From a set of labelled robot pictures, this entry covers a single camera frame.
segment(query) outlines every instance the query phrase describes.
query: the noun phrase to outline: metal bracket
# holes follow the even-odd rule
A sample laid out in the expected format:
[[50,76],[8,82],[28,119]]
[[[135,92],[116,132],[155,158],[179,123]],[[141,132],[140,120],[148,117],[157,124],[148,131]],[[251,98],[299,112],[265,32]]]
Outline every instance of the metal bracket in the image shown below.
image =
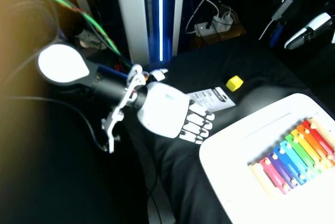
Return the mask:
[[137,86],[144,86],[146,84],[146,78],[142,74],[142,72],[143,68],[138,64],[135,64],[131,68],[127,79],[128,87],[126,88],[126,93],[124,94],[119,104],[109,113],[108,117],[101,120],[102,129],[105,130],[108,136],[109,153],[114,152],[114,136],[112,130],[115,124],[122,121],[125,117],[121,109],[123,109],[129,101],[134,100],[134,96],[136,96],[137,94],[133,93],[133,90]]

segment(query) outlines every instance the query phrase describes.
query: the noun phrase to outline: robotic hand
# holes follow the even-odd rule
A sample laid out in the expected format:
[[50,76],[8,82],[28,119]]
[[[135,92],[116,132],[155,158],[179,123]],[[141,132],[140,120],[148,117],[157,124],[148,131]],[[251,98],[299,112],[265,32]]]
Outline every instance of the robotic hand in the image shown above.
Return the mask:
[[[110,153],[114,151],[113,128],[123,120],[122,109],[125,106],[136,110],[137,118],[145,128],[167,138],[179,137],[201,144],[213,128],[214,114],[169,85],[160,82],[147,84],[148,74],[138,64],[126,76],[85,61],[71,46],[53,44],[40,53],[38,67],[41,74],[54,85],[64,88],[81,86],[109,104],[117,103],[108,117],[102,119]],[[165,71],[155,70],[152,74],[161,77]]]
[[[331,17],[328,13],[322,13],[315,17],[305,28],[302,28],[296,34],[294,34],[286,43],[284,48],[288,50],[296,49],[306,42],[309,42],[313,38],[322,34],[327,30],[334,21],[335,17]],[[335,43],[335,33],[331,43]]]

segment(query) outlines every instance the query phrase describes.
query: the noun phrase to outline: yellow cube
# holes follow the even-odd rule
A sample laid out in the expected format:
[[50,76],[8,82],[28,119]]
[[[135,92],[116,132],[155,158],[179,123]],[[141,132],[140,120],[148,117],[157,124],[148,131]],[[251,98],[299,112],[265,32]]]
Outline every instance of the yellow cube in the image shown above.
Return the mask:
[[226,87],[230,91],[234,92],[238,88],[240,88],[242,84],[243,84],[243,80],[239,76],[234,76],[230,80],[228,80]]

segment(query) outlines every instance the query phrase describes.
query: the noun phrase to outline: white connector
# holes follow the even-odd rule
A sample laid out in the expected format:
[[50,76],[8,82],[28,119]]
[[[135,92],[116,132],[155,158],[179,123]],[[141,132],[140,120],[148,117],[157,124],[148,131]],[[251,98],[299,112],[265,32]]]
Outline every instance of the white connector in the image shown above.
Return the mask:
[[194,30],[199,37],[215,35],[216,33],[228,31],[231,28],[232,23],[233,19],[230,13],[227,12],[223,17],[214,16],[208,29],[206,28],[207,23],[200,23],[194,26]]

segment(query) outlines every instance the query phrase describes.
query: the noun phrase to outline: white cable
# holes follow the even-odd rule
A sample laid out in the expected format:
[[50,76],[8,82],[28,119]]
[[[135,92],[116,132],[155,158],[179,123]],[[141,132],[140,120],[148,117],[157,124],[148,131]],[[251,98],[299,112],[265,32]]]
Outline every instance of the white cable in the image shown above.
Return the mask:
[[95,134],[94,134],[94,130],[89,122],[89,120],[85,117],[85,115],[76,107],[74,107],[73,105],[70,105],[68,103],[65,103],[63,101],[59,101],[59,100],[56,100],[56,99],[52,99],[52,98],[46,98],[46,97],[28,97],[28,96],[10,96],[10,97],[5,97],[5,99],[10,99],[10,100],[33,100],[33,101],[43,101],[43,102],[51,102],[51,103],[56,103],[56,104],[60,104],[60,105],[63,105],[63,106],[66,106],[72,110],[74,110],[75,112],[77,112],[85,121],[85,123],[87,124],[90,132],[91,132],[91,135],[92,135],[92,138],[93,138],[93,141],[94,143],[98,146],[98,148],[100,150],[102,150],[103,152],[107,152],[107,149],[106,147],[102,147],[96,137],[95,137]]
[[209,3],[211,3],[211,4],[215,7],[215,9],[217,10],[217,12],[218,12],[217,16],[219,16],[220,11],[219,11],[218,7],[217,7],[213,2],[211,2],[210,0],[202,0],[202,1],[199,3],[198,7],[197,7],[197,8],[195,9],[195,11],[193,12],[193,14],[191,15],[190,19],[188,20],[188,23],[187,23],[186,28],[185,28],[185,32],[186,32],[186,34],[193,34],[193,33],[196,33],[196,30],[194,30],[194,31],[192,31],[192,32],[187,32],[187,29],[188,29],[189,23],[192,21],[194,15],[195,15],[195,13],[197,13],[198,9],[200,8],[200,6],[202,5],[202,3],[203,3],[204,1],[208,1]]
[[267,29],[269,28],[269,26],[271,25],[271,23],[273,23],[274,20],[272,19],[271,22],[269,22],[269,24],[267,25],[267,27],[264,29],[263,33],[261,34],[261,37],[258,40],[261,40],[262,37],[264,36],[265,32],[267,31]]

